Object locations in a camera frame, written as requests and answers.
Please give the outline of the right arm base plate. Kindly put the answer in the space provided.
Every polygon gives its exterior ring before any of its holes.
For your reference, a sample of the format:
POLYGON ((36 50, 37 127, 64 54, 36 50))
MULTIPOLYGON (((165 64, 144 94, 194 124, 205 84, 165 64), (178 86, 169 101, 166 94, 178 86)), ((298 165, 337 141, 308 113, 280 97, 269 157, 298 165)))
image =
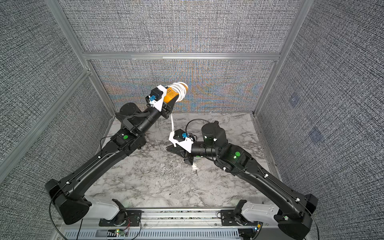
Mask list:
POLYGON ((247 200, 240 200, 233 210, 220 210, 217 217, 221 220, 222 226, 257 226, 263 225, 260 221, 249 221, 242 214, 243 207, 248 203, 247 200))

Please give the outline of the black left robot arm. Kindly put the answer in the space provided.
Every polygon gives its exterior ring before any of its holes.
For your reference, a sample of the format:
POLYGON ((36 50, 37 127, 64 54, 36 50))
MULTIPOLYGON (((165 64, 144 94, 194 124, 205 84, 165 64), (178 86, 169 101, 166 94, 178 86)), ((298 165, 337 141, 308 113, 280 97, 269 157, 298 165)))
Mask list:
POLYGON ((72 225, 83 218, 96 218, 111 221, 115 225, 126 222, 127 213, 123 205, 113 199, 106 208, 98 207, 85 196, 86 191, 105 172, 115 164, 140 149, 146 144, 146 132, 160 118, 167 119, 174 108, 176 100, 164 103, 161 110, 148 106, 141 111, 134 103, 123 105, 116 118, 121 122, 121 129, 111 136, 107 144, 77 170, 57 181, 46 183, 46 190, 52 204, 66 225, 72 225))

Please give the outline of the orange power strip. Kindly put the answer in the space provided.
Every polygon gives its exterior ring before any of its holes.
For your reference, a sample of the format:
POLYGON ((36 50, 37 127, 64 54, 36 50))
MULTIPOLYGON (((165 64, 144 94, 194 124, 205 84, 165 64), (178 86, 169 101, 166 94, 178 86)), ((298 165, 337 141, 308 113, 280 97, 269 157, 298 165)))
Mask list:
POLYGON ((185 98, 189 87, 184 82, 175 82, 166 86, 166 89, 167 94, 164 98, 164 102, 168 104, 174 98, 176 98, 176 102, 181 102, 185 98))

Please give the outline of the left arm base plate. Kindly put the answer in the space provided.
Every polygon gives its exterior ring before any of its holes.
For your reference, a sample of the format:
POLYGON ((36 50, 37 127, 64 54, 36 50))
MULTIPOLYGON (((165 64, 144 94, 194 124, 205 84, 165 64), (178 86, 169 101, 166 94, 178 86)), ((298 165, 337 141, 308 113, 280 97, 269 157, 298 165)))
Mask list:
POLYGON ((99 227, 139 227, 141 224, 142 210, 127 210, 123 204, 112 199, 116 207, 119 208, 118 213, 111 219, 100 219, 99 227))

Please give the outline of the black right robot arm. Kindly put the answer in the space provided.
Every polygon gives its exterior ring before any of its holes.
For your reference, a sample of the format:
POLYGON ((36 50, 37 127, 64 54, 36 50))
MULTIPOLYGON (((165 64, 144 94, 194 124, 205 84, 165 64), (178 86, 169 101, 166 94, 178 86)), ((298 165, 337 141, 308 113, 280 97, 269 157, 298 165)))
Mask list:
POLYGON ((195 157, 206 158, 226 173, 230 173, 254 186, 278 208, 276 213, 262 217, 258 205, 240 200, 234 210, 234 218, 240 225, 276 222, 277 227, 294 240, 304 240, 315 224, 313 213, 318 199, 303 195, 290 188, 263 168, 250 153, 229 143, 226 132, 217 121, 202 127, 202 141, 195 141, 186 130, 172 130, 167 151, 181 156, 185 163, 193 165, 195 157))

